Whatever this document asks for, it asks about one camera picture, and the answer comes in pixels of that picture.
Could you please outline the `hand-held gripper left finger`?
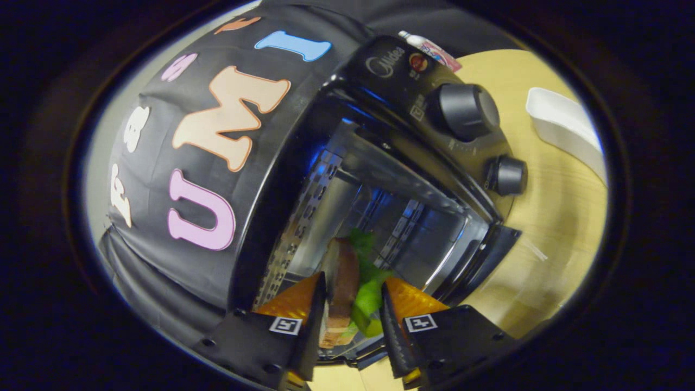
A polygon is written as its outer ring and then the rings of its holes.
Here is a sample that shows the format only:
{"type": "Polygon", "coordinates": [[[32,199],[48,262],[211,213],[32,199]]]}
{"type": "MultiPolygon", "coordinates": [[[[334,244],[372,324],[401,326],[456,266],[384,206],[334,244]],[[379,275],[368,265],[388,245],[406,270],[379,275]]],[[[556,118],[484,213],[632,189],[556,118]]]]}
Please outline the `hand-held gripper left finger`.
{"type": "Polygon", "coordinates": [[[305,390],[318,359],[327,299],[323,272],[281,294],[297,302],[296,316],[235,309],[193,347],[245,390],[305,390]]]}

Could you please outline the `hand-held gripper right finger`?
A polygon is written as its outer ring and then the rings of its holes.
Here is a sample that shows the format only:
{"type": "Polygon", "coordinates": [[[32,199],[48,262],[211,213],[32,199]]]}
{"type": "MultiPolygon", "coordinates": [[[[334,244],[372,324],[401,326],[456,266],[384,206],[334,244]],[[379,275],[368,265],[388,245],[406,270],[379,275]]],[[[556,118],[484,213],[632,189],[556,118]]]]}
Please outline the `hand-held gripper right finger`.
{"type": "Polygon", "coordinates": [[[380,318],[393,376],[406,390],[462,390],[516,349],[471,305],[449,307],[400,278],[382,285],[380,318]]]}

